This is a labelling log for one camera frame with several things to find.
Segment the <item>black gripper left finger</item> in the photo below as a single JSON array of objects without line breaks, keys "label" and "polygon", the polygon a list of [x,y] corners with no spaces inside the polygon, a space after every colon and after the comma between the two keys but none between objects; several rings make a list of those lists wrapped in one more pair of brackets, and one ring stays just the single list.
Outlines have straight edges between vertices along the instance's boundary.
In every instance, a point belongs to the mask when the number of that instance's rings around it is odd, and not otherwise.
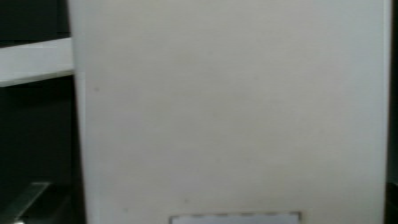
[{"label": "black gripper left finger", "polygon": [[71,187],[32,182],[0,210],[0,224],[87,224]]}]

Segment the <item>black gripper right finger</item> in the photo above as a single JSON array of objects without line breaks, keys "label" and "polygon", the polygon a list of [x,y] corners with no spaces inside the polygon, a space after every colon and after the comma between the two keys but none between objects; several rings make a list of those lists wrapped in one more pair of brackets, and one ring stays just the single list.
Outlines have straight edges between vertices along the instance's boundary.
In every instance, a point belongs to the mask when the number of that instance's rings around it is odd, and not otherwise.
[{"label": "black gripper right finger", "polygon": [[398,224],[398,183],[386,188],[386,224]]}]

